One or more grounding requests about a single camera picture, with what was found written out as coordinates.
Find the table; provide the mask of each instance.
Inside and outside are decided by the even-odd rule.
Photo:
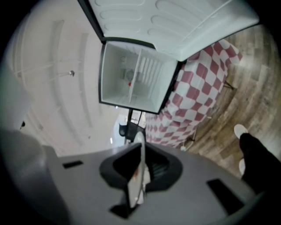
[[[159,115],[146,114],[146,140],[176,148],[192,136],[215,105],[227,68],[241,58],[239,50],[226,40],[191,56],[179,71],[164,109]]]

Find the black pant leg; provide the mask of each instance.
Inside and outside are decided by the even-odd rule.
[[[250,134],[242,134],[239,144],[245,160],[242,179],[256,193],[274,188],[281,174],[281,162]]]

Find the red and white checkered tablecloth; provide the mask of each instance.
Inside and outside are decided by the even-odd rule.
[[[215,105],[231,63],[242,54],[226,40],[220,40],[191,56],[179,71],[175,91],[159,115],[146,114],[148,142],[178,147]]]

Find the mini fridge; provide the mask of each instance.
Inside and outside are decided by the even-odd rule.
[[[104,44],[99,102],[159,114],[185,61],[259,22],[243,0],[78,0]]]

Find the ceiling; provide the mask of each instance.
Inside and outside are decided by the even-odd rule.
[[[6,62],[31,99],[22,132],[59,156],[108,149],[119,114],[127,114],[98,103],[101,47],[76,0],[36,5],[8,45]]]

